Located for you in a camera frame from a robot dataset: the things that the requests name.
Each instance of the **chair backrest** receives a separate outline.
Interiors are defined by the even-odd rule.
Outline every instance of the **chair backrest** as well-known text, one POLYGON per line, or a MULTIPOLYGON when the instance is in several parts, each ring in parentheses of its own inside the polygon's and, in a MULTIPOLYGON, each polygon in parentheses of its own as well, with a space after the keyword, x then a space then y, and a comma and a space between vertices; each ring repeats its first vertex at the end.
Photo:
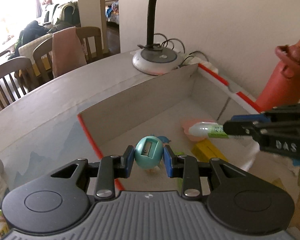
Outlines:
POLYGON ((49 77, 47 70, 44 67, 41 57, 47 55, 50 69, 52 70, 52 60, 49 55, 49 52, 52 51, 52 37, 42 42, 38 47, 33 51, 33 59, 36 63, 38 70, 43 78, 44 83, 49 82, 52 78, 49 77))
POLYGON ((52 22, 52 17, 54 15, 54 12, 56 11, 56 8, 58 7, 58 3, 56 4, 51 4, 47 6, 47 9, 49 8, 49 20, 48 22, 52 22))
MULTIPOLYGON (((102 42, 101 42, 101 30, 98 27, 78 27, 76 28, 76 33, 81 41, 85 40, 85 44, 87 47, 87 53, 88 53, 88 60, 87 63, 91 63, 93 61, 99 60, 103 58, 103 53, 102 53, 102 42), (89 40, 88 38, 94 37, 94 42, 96 46, 96 57, 92 58, 91 55, 91 49, 89 45, 89 40)), ((49 55, 49 52, 52 51, 52 37, 45 40, 42 42, 38 47, 36 47, 33 51, 33 59, 38 67, 38 70, 40 74, 42 75, 44 83, 49 82, 52 80, 52 78, 49 77, 47 70, 44 67, 42 57, 47 55, 48 62, 50 65, 50 68, 52 70, 52 60, 49 55)))
POLYGON ((82 42, 85 40, 86 47, 87 47, 87 53, 88 53, 88 60, 87 63, 91 63, 93 61, 99 60, 103 58, 103 53, 102 53, 102 41, 101 41, 101 30, 98 27, 92 27, 92 26, 87 26, 87 27, 78 27, 76 29, 77 36, 79 37, 80 41, 82 42), (91 49, 89 45, 89 40, 88 38, 94 37, 94 43, 96 46, 96 54, 97 56, 92 58, 91 55, 91 49))
POLYGON ((16 73, 14 75, 14 78, 17 79, 18 81, 17 85, 20 88, 23 95, 25 95, 27 91, 31 91, 33 88, 39 86, 38 81, 35 78, 31 60, 29 58, 16 57, 3 63, 2 65, 0 65, 0 93, 1 93, 0 107, 1 109, 4 109, 5 105, 7 106, 10 105, 10 101, 8 100, 8 95, 10 96, 12 102, 16 101, 16 99, 18 98, 21 98, 20 91, 15 83, 15 80, 11 76, 12 72, 16 73), (22 78, 24 80, 24 83, 22 82, 22 79, 19 76, 20 70, 22 73, 22 78))

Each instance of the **lamp base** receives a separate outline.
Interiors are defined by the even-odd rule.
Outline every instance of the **lamp base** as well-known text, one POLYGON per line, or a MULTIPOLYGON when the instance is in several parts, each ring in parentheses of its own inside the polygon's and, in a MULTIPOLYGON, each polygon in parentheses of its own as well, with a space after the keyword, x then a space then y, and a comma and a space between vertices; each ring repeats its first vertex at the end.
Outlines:
POLYGON ((169 48, 162 50, 139 49, 132 59, 136 69, 150 75, 162 75, 177 68, 183 57, 169 48))

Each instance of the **power cord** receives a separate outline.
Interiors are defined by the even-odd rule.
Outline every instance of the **power cord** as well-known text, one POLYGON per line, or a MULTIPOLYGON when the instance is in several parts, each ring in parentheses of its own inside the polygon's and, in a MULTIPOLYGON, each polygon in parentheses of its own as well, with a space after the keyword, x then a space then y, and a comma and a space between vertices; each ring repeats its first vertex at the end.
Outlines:
POLYGON ((195 53, 200 53, 200 54, 204 55, 204 57, 206 58, 206 60, 209 62, 209 59, 208 59, 208 57, 207 57, 206 54, 204 54, 204 53, 203 53, 202 51, 200 51, 200 50, 196 50, 196 51, 191 52, 191 53, 188 54, 188 56, 187 56, 187 57, 181 62, 181 64, 179 65, 179 68, 180 68, 180 67, 183 67, 183 66, 186 66, 186 65, 184 65, 184 62, 185 62, 188 58, 190 58, 190 57, 194 58, 193 54, 195 54, 195 53))
POLYGON ((200 51, 200 50, 196 50, 196 51, 194 51, 194 52, 191 52, 191 53, 189 53, 189 55, 192 55, 192 54, 195 54, 195 53, 200 53, 200 54, 204 55, 204 57, 206 58, 206 60, 209 62, 209 59, 208 59, 207 55, 204 54, 204 53, 203 53, 202 51, 200 51))
POLYGON ((162 36, 165 38, 165 41, 162 42, 161 44, 160 43, 154 43, 152 45, 138 45, 138 47, 140 49, 149 49, 149 50, 153 50, 153 51, 162 51, 162 48, 164 47, 167 47, 169 42, 172 44, 172 49, 174 49, 175 45, 173 43, 173 41, 179 41, 180 44, 182 45, 183 47, 183 53, 185 54, 186 53, 186 48, 185 48, 185 45, 183 44, 183 42, 177 38, 172 38, 172 39, 168 39, 166 35, 164 35, 163 33, 155 33, 154 35, 159 35, 159 36, 162 36))
POLYGON ((168 42, 171 42, 171 41, 179 41, 180 42, 180 44, 182 45, 182 47, 183 47, 183 53, 186 53, 186 48, 185 48, 185 45, 183 44, 183 42, 181 41, 181 40, 179 40, 179 39, 177 39, 177 38, 172 38, 172 39, 167 39, 167 40, 165 40, 163 43, 161 43, 161 46, 163 47, 164 45, 165 45, 165 43, 167 43, 167 45, 168 45, 168 42))

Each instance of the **bed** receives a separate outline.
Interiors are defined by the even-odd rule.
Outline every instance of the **bed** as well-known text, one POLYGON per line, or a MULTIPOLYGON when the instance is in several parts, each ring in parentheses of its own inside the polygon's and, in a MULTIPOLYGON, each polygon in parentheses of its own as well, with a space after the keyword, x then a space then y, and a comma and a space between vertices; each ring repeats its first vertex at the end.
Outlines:
POLYGON ((106 5, 106 20, 119 25, 119 1, 106 5))

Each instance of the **desk lamp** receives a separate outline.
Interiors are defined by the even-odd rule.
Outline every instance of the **desk lamp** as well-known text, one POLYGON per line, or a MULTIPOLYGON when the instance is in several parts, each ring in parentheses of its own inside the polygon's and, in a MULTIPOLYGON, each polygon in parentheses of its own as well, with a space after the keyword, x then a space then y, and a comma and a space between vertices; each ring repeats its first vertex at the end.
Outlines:
POLYGON ((182 63, 182 54, 162 44, 154 44, 154 18, 157 0, 149 0, 147 18, 147 44, 138 45, 132 63, 143 73, 161 75, 177 68, 182 63))

